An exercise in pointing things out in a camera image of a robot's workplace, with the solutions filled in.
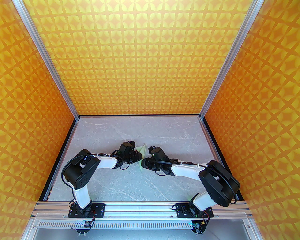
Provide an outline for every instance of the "orange wallpaper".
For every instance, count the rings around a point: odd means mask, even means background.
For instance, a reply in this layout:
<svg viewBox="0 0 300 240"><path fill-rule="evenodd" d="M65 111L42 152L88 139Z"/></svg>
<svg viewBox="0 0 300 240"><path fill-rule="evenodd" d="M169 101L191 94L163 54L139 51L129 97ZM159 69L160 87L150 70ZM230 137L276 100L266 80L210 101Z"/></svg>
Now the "orange wallpaper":
<svg viewBox="0 0 300 240"><path fill-rule="evenodd" d="M251 0L25 0L81 115L199 113Z"/></svg>
<svg viewBox="0 0 300 240"><path fill-rule="evenodd" d="M265 239L300 239L300 1L267 0L206 119Z"/></svg>
<svg viewBox="0 0 300 240"><path fill-rule="evenodd" d="M16 9L0 1L0 239L20 239L73 121Z"/></svg>

